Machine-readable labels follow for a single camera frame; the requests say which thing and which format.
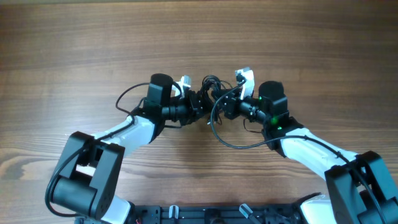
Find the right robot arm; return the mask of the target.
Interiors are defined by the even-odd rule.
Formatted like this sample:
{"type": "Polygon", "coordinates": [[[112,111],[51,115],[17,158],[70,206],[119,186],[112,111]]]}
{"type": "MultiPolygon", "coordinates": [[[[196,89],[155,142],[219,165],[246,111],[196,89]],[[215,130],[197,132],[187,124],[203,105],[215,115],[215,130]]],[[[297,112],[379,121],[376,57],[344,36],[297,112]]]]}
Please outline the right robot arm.
{"type": "Polygon", "coordinates": [[[314,135],[289,115],[280,82],[268,81],[254,98],[248,83],[212,93],[215,108],[229,119],[262,124],[264,145],[320,176],[328,195],[315,194],[298,207],[307,223],[397,223],[397,187],[382,157],[358,154],[314,135]]]}

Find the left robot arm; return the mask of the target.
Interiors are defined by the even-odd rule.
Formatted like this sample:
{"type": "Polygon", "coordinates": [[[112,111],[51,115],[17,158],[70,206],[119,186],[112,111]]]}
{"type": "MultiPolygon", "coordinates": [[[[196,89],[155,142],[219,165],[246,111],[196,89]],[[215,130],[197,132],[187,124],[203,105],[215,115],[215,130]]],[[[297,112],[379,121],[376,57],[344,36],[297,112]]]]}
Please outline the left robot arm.
{"type": "Polygon", "coordinates": [[[191,84],[187,75],[176,82],[166,74],[153,74],[146,97],[122,123],[101,133],[73,133],[46,188],[47,209],[77,222],[135,223],[134,204],[115,194],[122,161],[150,144],[166,128],[166,121],[183,126],[208,111],[191,84]]]}

